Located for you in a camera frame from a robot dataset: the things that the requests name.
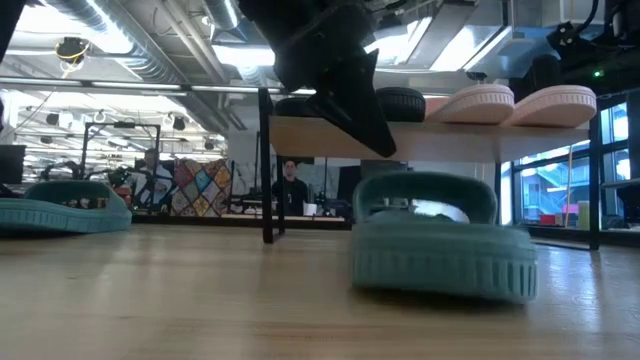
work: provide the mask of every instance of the teal slipper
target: teal slipper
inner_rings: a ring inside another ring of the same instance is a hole
[[[382,198],[453,205],[470,224],[444,216],[388,210]],[[497,199],[481,181],[402,172],[364,180],[354,194],[354,286],[422,290],[523,303],[537,293],[537,256],[529,234],[494,225]]]
[[[98,182],[44,182],[29,188],[24,199],[0,199],[0,230],[96,233],[130,226],[124,200]]]

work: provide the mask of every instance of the person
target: person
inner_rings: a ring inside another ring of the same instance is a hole
[[[304,203],[308,202],[307,184],[296,178],[298,167],[295,161],[287,160],[284,163],[284,213],[285,215],[303,216]],[[276,197],[280,195],[282,185],[276,181],[271,187],[271,192]]]
[[[156,168],[156,175],[161,176],[161,178],[156,178],[155,191],[153,194],[153,204],[157,205],[160,203],[166,195],[169,189],[171,189],[171,173],[169,170],[165,169],[158,162],[158,150],[151,148],[144,152],[144,163],[145,166],[142,167],[141,171],[147,171],[151,175],[153,175],[153,168]],[[140,202],[142,204],[146,204],[149,200],[149,195],[151,194],[149,190],[145,189],[145,185],[147,184],[147,178],[145,175],[138,174],[136,176],[136,196],[139,197]]]

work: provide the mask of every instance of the window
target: window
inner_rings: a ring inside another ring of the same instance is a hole
[[[584,140],[576,144],[573,144],[573,148],[571,148],[571,150],[575,152],[575,151],[584,150],[588,148],[589,148],[589,140]],[[567,155],[569,154],[569,151],[570,151],[570,147],[565,146],[558,149],[549,150],[540,154],[525,156],[522,159],[520,159],[520,161],[518,161],[517,164],[526,165],[538,160],[553,159],[558,156]]]
[[[602,112],[602,142],[627,140],[629,138],[629,119],[627,118],[627,104],[616,105]]]
[[[500,223],[511,224],[511,163],[504,163],[500,169]]]
[[[516,181],[519,178],[522,191],[521,221],[540,223],[541,215],[568,211],[569,227],[577,226],[578,204],[589,200],[589,158],[574,160],[571,177],[569,171],[569,163],[560,162],[519,173]]]
[[[604,162],[602,164],[604,168],[604,181],[614,182],[631,179],[631,168],[629,164],[629,149],[616,151],[613,153],[604,155]],[[615,216],[622,216],[624,214],[622,202],[618,199],[616,189],[606,189],[605,197],[603,199],[605,204],[605,216],[604,226],[608,228],[607,224],[610,219],[615,220]]]

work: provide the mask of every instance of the colorful quilt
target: colorful quilt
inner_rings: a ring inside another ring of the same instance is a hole
[[[171,202],[172,216],[220,217],[229,212],[231,172],[225,160],[179,160],[174,180],[178,191]]]

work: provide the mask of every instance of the white shelf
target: white shelf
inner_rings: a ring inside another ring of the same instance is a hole
[[[521,159],[588,138],[588,130],[429,123],[390,123],[398,151],[387,160],[496,163]],[[385,158],[319,118],[271,117],[278,155],[366,160]]]

